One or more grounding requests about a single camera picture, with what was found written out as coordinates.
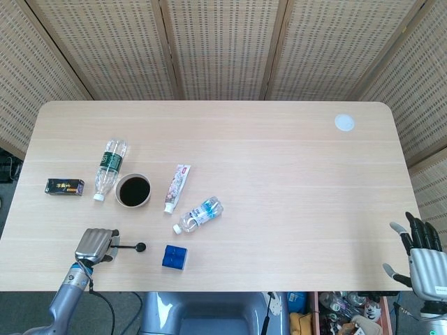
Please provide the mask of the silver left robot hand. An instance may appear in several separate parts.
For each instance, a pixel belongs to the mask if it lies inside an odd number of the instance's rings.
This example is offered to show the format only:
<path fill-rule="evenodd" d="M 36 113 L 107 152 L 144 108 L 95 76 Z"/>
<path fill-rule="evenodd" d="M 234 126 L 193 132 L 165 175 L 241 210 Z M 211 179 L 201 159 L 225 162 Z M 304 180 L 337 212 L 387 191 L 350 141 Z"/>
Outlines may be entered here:
<path fill-rule="evenodd" d="M 88 228 L 76 248 L 75 259 L 89 266 L 111 262 L 118 254 L 119 242 L 119 230 Z"/>

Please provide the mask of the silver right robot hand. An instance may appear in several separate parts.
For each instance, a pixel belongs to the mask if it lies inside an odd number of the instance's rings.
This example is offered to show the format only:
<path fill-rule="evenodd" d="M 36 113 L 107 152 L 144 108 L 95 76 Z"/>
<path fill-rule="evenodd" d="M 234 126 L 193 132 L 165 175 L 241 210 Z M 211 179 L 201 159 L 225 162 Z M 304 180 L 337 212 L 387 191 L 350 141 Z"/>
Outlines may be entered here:
<path fill-rule="evenodd" d="M 409 275 L 397 273 L 383 264 L 387 275 L 413 290 L 416 296 L 429 302 L 446 301 L 446 252 L 442 249 L 438 232 L 431 223 L 405 213 L 410 231 L 396 222 L 390 227 L 399 235 L 408 256 Z"/>

